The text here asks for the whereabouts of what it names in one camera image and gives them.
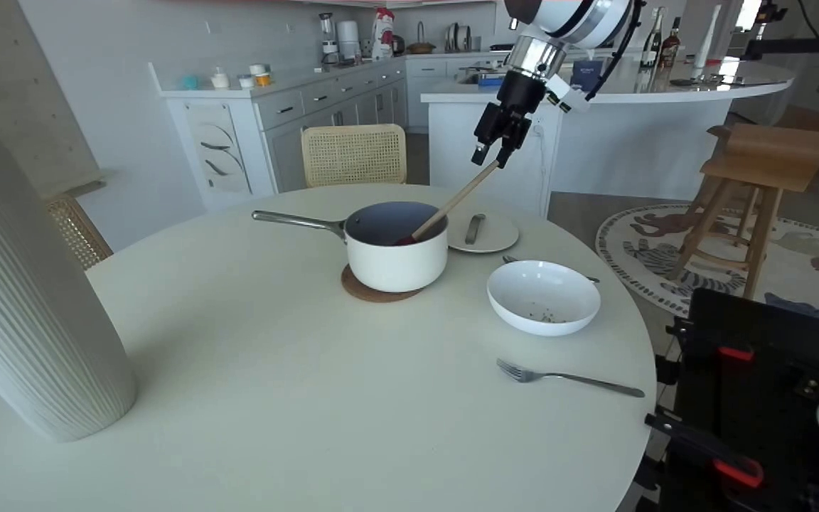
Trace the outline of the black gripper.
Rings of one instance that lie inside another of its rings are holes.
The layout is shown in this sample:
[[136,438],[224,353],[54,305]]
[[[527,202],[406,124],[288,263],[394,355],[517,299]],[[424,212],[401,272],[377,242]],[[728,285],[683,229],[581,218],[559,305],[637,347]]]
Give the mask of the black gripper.
[[497,150],[497,168],[505,168],[511,153],[521,148],[531,113],[545,97],[545,84],[541,80],[531,80],[521,70],[509,70],[497,87],[497,100],[485,106],[485,111],[478,120],[478,141],[471,150],[471,161],[482,164],[491,145],[500,145]]

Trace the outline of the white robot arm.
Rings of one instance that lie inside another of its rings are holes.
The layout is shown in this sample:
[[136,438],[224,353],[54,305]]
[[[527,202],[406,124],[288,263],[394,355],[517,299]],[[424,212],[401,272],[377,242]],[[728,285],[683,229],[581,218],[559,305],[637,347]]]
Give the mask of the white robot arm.
[[471,161],[482,164],[488,148],[497,145],[497,168],[522,145],[542,100],[564,108],[576,103],[559,76],[565,52],[598,52],[612,43],[612,59],[619,59],[639,25],[645,0],[504,0],[504,5],[517,40],[505,57],[497,100],[482,108],[474,124],[471,150]]

